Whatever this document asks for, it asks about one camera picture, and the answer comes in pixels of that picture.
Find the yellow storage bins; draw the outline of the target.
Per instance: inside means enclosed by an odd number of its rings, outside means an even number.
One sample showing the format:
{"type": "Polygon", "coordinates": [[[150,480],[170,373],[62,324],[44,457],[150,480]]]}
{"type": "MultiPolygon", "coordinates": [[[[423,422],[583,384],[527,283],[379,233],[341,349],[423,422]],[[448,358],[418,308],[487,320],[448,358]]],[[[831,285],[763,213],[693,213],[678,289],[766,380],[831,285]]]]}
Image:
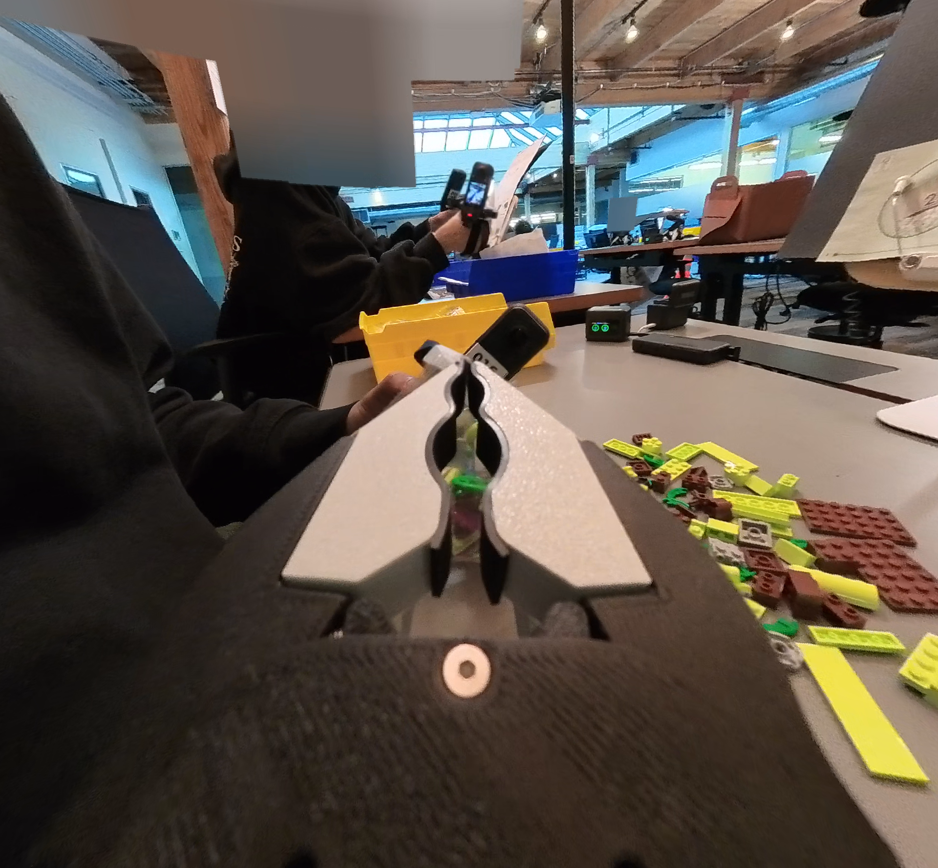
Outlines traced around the yellow storage bins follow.
{"type": "MultiPolygon", "coordinates": [[[[391,373],[417,375],[420,365],[416,350],[426,341],[437,341],[463,351],[470,346],[499,316],[514,305],[508,305],[501,294],[451,300],[436,306],[393,307],[376,314],[360,313],[358,326],[368,347],[374,374],[378,380],[391,373]]],[[[545,301],[526,306],[544,322],[550,332],[546,348],[525,366],[543,362],[544,351],[555,344],[554,321],[545,301]]]]}

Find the black monitor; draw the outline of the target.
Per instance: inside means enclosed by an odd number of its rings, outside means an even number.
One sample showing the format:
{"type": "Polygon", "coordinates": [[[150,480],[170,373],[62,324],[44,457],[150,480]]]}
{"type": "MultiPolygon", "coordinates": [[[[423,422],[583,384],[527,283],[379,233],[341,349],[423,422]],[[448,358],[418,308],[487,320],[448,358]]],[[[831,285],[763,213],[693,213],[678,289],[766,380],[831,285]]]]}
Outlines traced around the black monitor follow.
{"type": "Polygon", "coordinates": [[[778,256],[815,259],[878,153],[937,136],[937,0],[911,0],[778,256]]]}

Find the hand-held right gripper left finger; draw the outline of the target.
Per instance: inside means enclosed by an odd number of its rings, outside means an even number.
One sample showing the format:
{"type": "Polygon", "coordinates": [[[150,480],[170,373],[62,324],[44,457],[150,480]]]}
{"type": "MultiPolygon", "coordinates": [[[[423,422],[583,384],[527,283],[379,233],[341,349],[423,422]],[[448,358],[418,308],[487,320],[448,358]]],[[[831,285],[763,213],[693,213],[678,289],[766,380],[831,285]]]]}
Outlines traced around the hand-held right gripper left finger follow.
{"type": "Polygon", "coordinates": [[[440,596],[452,559],[452,491],[466,360],[453,360],[354,436],[280,579],[380,604],[391,616],[440,596]]]}

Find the pile of toy bricks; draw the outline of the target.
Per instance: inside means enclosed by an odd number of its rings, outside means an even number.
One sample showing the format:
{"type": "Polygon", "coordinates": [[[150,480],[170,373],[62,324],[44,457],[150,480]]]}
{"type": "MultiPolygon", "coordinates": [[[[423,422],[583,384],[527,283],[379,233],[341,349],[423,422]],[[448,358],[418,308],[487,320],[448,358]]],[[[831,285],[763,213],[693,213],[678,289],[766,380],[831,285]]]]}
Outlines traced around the pile of toy bricks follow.
{"type": "Polygon", "coordinates": [[[808,541],[831,535],[815,534],[802,522],[796,490],[792,499],[774,498],[778,479],[766,481],[754,464],[713,442],[667,451],[639,433],[602,447],[719,562],[784,666],[796,670],[804,661],[795,645],[800,632],[811,644],[842,652],[906,654],[895,634],[867,626],[868,616],[886,605],[874,585],[813,567],[808,541]]]}

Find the black pillar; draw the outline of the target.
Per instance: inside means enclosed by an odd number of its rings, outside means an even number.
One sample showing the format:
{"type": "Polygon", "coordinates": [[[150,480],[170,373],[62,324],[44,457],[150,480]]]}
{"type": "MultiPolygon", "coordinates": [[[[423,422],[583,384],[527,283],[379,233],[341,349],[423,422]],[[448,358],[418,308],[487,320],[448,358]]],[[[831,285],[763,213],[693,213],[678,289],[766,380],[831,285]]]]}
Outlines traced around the black pillar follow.
{"type": "Polygon", "coordinates": [[[575,248],[575,0],[560,0],[562,242],[575,248]]]}

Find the lime flat tile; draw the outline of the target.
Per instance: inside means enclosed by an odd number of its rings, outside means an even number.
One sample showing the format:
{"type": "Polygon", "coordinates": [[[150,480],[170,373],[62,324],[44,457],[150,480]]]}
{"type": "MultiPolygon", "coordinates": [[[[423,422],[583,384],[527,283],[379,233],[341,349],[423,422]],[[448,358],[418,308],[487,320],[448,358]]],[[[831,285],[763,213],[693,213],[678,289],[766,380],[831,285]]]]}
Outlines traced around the lime flat tile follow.
{"type": "Polygon", "coordinates": [[[868,774],[929,785],[930,778],[841,651],[804,643],[797,648],[868,774]]]}

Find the toy instruction booklet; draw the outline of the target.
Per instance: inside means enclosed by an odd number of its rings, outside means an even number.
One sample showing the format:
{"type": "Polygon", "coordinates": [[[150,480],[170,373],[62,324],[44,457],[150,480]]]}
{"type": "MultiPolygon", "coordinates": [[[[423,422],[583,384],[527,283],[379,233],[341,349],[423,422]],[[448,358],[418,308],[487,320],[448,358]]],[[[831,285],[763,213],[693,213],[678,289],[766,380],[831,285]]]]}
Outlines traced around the toy instruction booklet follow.
{"type": "Polygon", "coordinates": [[[819,262],[936,262],[937,141],[875,155],[819,262]]]}

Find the black adapter box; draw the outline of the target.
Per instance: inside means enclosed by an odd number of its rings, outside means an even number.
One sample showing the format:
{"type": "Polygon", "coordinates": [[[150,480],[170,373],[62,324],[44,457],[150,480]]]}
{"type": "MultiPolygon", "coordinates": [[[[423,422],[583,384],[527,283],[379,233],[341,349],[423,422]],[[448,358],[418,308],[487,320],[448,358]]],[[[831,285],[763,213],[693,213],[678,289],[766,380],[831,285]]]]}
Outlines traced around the black adapter box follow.
{"type": "Polygon", "coordinates": [[[675,280],[668,292],[647,306],[646,326],[654,332],[686,325],[694,305],[701,299],[702,283],[695,279],[675,280]]]}

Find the black office chair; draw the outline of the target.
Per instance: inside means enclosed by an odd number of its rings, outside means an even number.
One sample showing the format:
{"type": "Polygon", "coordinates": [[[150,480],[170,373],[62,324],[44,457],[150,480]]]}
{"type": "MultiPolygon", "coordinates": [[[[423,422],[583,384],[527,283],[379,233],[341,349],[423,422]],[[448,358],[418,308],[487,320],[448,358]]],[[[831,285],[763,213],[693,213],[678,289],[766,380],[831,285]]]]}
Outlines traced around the black office chair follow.
{"type": "Polygon", "coordinates": [[[810,327],[810,339],[846,346],[881,349],[885,328],[913,325],[920,314],[900,293],[850,282],[809,286],[796,300],[825,314],[810,327]]]}

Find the blue storage bin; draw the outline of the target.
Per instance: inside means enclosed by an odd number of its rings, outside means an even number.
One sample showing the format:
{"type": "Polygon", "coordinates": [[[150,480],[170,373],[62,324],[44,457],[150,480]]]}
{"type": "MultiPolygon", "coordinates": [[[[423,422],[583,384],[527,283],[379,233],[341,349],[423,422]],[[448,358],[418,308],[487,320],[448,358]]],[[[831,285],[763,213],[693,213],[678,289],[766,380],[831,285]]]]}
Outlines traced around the blue storage bin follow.
{"type": "Polygon", "coordinates": [[[451,262],[433,285],[456,298],[501,294],[508,302],[543,300],[573,293],[580,257],[576,250],[451,262]]]}

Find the black ribbed power brick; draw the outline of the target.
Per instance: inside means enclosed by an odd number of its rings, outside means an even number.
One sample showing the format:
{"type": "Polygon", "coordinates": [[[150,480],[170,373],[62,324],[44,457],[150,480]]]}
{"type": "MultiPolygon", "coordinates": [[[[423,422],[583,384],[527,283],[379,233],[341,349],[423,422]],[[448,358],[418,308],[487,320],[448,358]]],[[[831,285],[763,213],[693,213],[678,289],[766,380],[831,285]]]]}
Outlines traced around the black ribbed power brick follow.
{"type": "Polygon", "coordinates": [[[723,361],[738,361],[741,348],[721,340],[691,338],[650,332],[631,340],[634,353],[696,366],[712,366],[723,361]]]}

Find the small bag of pieces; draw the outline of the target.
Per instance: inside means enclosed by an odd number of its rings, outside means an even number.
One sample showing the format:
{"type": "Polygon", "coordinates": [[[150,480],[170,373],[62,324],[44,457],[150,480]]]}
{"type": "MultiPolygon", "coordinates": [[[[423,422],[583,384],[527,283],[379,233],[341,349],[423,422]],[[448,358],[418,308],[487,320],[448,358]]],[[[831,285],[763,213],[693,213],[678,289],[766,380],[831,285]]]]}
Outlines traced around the small bag of pieces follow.
{"type": "Polygon", "coordinates": [[[453,560],[478,560],[482,501],[491,472],[477,454],[478,422],[469,411],[456,420],[455,451],[442,476],[451,491],[450,531],[453,560]]]}

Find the large brown studded plate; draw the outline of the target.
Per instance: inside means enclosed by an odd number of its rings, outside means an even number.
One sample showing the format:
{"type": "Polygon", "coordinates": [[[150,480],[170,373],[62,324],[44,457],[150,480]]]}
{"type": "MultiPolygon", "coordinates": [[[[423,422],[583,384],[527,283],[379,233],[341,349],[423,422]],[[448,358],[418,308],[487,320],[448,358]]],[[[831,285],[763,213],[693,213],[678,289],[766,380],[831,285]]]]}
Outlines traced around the large brown studded plate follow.
{"type": "Polygon", "coordinates": [[[815,534],[917,546],[915,537],[892,510],[820,499],[802,499],[796,506],[802,522],[815,534]]]}
{"type": "Polygon", "coordinates": [[[809,540],[807,550],[814,568],[874,585],[895,612],[937,612],[936,576],[895,543],[827,536],[809,540]]]}

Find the brown bag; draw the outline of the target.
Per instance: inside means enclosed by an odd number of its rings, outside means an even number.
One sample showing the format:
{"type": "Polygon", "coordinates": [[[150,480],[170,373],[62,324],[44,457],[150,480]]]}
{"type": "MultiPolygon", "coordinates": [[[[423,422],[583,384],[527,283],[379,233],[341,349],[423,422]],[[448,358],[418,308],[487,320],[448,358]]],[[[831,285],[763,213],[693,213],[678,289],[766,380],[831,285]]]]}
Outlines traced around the brown bag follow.
{"type": "Polygon", "coordinates": [[[815,177],[789,171],[776,181],[740,184],[722,176],[711,185],[701,218],[700,243],[737,244],[784,238],[794,226],[815,177]]]}

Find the white monitor stand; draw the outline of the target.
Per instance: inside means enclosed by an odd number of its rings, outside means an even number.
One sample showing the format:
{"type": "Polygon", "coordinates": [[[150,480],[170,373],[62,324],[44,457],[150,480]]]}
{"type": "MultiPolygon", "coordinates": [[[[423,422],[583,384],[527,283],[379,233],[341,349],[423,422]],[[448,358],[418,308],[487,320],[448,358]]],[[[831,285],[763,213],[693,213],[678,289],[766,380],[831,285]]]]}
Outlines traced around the white monitor stand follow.
{"type": "MultiPolygon", "coordinates": [[[[897,261],[900,278],[936,290],[937,254],[911,253],[897,261]]],[[[894,405],[876,413],[877,421],[894,431],[937,442],[937,396],[904,405],[894,405]]]]}

